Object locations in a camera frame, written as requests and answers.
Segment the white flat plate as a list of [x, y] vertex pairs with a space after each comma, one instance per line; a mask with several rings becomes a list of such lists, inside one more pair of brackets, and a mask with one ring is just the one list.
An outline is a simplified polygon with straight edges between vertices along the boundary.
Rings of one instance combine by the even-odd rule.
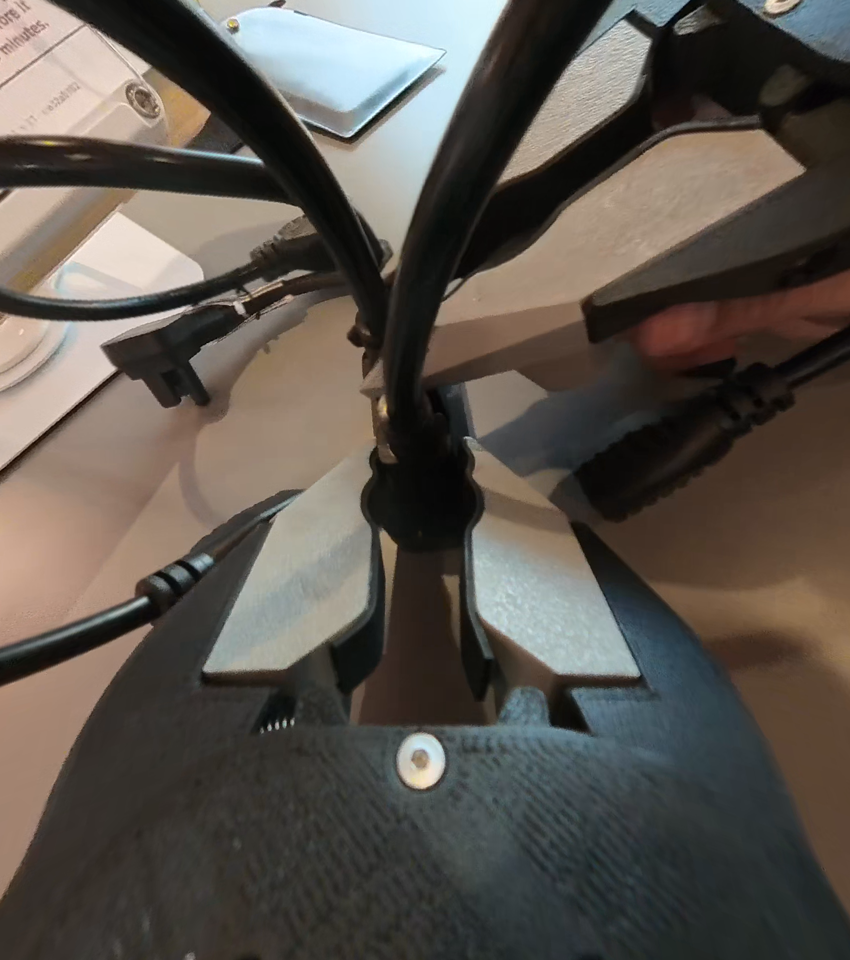
[[[59, 299], [136, 297], [203, 277], [190, 258], [116, 213], [40, 293]], [[6, 318], [0, 324], [0, 472], [115, 374], [101, 346], [148, 321]]]

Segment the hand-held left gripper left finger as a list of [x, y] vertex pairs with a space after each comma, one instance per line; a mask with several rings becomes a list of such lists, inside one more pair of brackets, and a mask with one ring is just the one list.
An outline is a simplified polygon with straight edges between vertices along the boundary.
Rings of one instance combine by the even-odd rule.
[[304, 679], [358, 689], [384, 643], [379, 528], [364, 509], [372, 452], [360, 448], [279, 511], [203, 667], [221, 686]]

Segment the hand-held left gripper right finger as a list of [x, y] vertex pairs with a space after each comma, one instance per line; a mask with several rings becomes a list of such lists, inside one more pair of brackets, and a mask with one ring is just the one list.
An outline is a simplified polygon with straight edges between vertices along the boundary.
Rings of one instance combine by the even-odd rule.
[[464, 535], [460, 650], [480, 702], [532, 688], [555, 703], [642, 672], [565, 514], [475, 438], [465, 440], [477, 510]]

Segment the person's right hand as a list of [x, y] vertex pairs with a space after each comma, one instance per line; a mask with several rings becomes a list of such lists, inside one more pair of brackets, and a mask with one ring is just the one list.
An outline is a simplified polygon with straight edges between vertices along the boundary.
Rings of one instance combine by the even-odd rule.
[[773, 294], [672, 306], [627, 333], [652, 367], [684, 372], [734, 358], [747, 338], [768, 334], [818, 342], [850, 325], [850, 270]]

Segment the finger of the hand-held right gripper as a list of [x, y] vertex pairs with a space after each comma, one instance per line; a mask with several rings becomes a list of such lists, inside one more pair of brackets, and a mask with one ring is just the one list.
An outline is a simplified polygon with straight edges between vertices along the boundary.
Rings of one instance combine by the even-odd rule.
[[576, 55], [539, 109], [480, 216], [462, 256], [462, 277], [569, 266], [575, 257], [634, 266], [658, 244], [638, 240], [634, 200], [612, 177], [651, 137], [647, 61], [651, 41], [621, 22]]
[[427, 375], [599, 375], [581, 304], [805, 168], [765, 132], [681, 134], [575, 199], [530, 246], [443, 303]]

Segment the black angled power plug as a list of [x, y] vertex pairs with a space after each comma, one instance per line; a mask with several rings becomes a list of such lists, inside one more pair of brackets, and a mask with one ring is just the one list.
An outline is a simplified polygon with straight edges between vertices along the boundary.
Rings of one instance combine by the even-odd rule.
[[271, 282], [252, 293], [214, 300], [176, 318], [125, 331], [102, 344], [101, 351], [117, 372], [142, 382], [162, 407], [172, 408], [183, 399], [207, 406], [211, 396], [191, 365], [195, 355], [274, 306], [343, 285], [336, 272], [310, 272]]

